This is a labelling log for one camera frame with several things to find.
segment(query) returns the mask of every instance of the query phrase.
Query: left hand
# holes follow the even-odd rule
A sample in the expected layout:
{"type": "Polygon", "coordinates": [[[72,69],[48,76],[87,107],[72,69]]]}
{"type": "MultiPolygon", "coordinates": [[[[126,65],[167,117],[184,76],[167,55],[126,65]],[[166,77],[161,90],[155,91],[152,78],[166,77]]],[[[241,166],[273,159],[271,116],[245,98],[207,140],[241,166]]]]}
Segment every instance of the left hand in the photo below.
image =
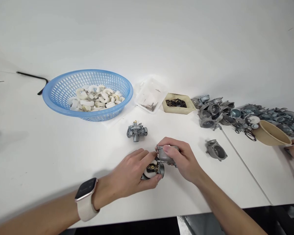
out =
{"type": "Polygon", "coordinates": [[[156,156],[156,152],[138,149],[127,155],[110,174],[100,178],[94,193],[95,209],[98,210],[116,199],[155,188],[162,175],[157,174],[149,180],[140,178],[156,156]]]}

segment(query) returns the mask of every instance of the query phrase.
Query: white watch strap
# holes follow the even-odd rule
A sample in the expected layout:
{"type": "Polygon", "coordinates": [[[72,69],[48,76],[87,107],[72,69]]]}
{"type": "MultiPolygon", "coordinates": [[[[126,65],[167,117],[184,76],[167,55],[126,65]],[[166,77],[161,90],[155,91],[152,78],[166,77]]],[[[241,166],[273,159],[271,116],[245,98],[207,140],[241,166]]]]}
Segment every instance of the white watch strap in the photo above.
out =
{"type": "Polygon", "coordinates": [[[95,217],[100,211],[96,211],[93,207],[91,203],[91,196],[92,194],[76,202],[79,218],[84,222],[89,221],[90,219],[95,217]]]}

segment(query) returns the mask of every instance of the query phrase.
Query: blue plastic basket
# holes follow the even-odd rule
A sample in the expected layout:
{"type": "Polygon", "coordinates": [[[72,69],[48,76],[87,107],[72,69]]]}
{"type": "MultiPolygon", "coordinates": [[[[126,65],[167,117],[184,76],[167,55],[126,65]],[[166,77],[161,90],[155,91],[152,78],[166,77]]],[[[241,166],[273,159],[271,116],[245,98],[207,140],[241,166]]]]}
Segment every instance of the blue plastic basket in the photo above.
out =
{"type": "Polygon", "coordinates": [[[87,121],[106,121],[120,114],[133,96],[132,84],[123,76],[106,70],[77,70],[52,79],[43,89],[42,97],[52,110],[87,121]],[[119,90],[125,100],[109,109],[96,112],[77,112],[70,110],[68,99],[76,96],[75,90],[83,85],[105,85],[114,91],[119,90]]]}

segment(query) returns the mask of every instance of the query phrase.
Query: tan paper bowl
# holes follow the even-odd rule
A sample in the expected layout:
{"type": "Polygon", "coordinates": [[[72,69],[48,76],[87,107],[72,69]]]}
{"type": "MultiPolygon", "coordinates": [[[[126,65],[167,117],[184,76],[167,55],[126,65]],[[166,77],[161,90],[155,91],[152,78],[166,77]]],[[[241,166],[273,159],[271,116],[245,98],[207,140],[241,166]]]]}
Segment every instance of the tan paper bowl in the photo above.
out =
{"type": "Polygon", "coordinates": [[[275,146],[292,144],[290,138],[282,130],[264,120],[260,121],[259,128],[254,129],[253,133],[256,139],[265,145],[275,146]]]}

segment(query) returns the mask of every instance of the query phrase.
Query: beige plastic tray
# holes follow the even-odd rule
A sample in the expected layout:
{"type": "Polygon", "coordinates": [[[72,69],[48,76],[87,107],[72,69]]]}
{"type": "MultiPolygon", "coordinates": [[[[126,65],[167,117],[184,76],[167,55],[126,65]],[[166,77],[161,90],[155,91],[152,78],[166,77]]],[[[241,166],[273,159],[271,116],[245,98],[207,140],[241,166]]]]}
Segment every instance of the beige plastic tray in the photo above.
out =
{"type": "Polygon", "coordinates": [[[163,105],[163,109],[166,113],[189,114],[190,112],[196,110],[193,102],[190,100],[190,98],[188,96],[173,94],[173,93],[167,94],[167,96],[164,98],[164,100],[162,102],[162,105],[163,105]],[[173,100],[173,99],[180,99],[180,100],[185,101],[187,108],[167,106],[166,100],[173,100]]]}

